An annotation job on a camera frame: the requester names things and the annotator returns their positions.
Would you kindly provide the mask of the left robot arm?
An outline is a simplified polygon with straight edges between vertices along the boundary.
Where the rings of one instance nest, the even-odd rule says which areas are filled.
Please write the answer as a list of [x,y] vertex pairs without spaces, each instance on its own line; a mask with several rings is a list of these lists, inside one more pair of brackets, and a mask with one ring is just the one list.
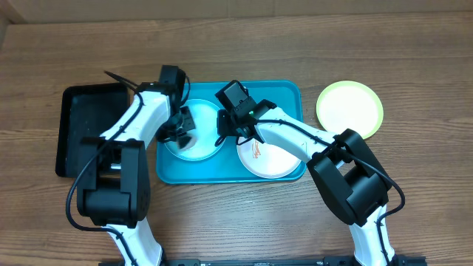
[[150,181],[146,150],[162,142],[188,147],[194,128],[181,85],[143,83],[131,106],[98,137],[80,143],[80,171],[69,190],[66,215],[81,231],[109,234],[125,265],[160,265],[163,249],[146,218]]

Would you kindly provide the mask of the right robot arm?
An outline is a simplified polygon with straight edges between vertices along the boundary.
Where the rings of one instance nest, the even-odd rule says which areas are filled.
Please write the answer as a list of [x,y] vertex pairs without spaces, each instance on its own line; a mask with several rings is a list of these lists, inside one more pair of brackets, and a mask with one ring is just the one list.
[[349,225],[359,265],[391,265],[395,251],[384,222],[394,182],[362,137],[351,129],[328,133],[288,116],[281,108],[221,109],[220,138],[251,137],[277,146],[306,164],[330,211]]

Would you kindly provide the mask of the yellow-green plate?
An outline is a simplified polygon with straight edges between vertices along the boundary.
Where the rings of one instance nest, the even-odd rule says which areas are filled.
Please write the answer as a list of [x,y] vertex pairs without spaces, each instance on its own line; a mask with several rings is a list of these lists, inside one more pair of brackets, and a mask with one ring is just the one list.
[[384,108],[379,96],[368,86],[338,81],[322,90],[316,101],[316,116],[328,132],[341,134],[352,129],[367,139],[380,129]]

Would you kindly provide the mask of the light blue plate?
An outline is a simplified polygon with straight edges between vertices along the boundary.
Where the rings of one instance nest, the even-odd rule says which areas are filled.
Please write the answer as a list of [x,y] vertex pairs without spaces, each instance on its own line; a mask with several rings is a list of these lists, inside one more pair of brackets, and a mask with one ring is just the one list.
[[186,149],[179,149],[175,142],[168,142],[165,147],[176,157],[187,161],[204,160],[216,154],[220,149],[215,146],[217,134],[217,113],[219,107],[203,99],[191,99],[185,104],[190,109],[195,129],[188,132],[192,137]]

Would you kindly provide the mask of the green and pink sponge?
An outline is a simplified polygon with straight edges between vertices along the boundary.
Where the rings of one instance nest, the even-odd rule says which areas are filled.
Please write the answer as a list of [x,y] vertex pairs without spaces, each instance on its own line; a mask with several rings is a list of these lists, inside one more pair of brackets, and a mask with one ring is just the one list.
[[177,138],[177,148],[181,151],[190,149],[197,142],[197,138],[194,135],[186,134]]

